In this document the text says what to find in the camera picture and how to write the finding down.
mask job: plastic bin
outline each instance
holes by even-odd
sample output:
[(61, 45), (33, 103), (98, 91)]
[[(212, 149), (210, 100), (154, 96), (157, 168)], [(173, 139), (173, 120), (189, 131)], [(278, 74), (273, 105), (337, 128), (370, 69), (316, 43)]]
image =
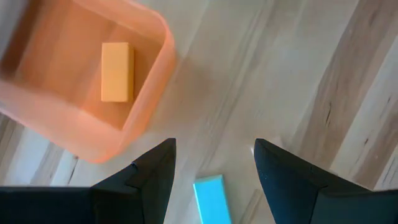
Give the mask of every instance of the plastic bin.
[[(101, 43), (135, 50), (134, 102), (101, 102)], [(158, 13), (123, 0), (31, 1), (1, 60), (0, 112), (90, 162), (142, 134), (175, 65)]]

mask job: orange block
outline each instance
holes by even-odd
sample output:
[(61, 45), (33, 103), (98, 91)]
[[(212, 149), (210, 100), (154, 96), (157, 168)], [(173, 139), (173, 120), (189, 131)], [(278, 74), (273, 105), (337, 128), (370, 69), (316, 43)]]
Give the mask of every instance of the orange block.
[(128, 102), (133, 91), (134, 50), (128, 43), (103, 43), (101, 101)]

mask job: light wooden surface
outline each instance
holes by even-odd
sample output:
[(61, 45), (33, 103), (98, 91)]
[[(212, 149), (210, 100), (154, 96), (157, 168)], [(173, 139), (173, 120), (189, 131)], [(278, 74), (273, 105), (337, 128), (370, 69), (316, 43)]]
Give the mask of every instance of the light wooden surface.
[(2, 117), (1, 184), (92, 185), (175, 137), (165, 223), (199, 223), (192, 184), (214, 174), (234, 223), (273, 223), (256, 138), (370, 189), (398, 188), (398, 1), (141, 2), (166, 18), (179, 56), (146, 133), (89, 164)]

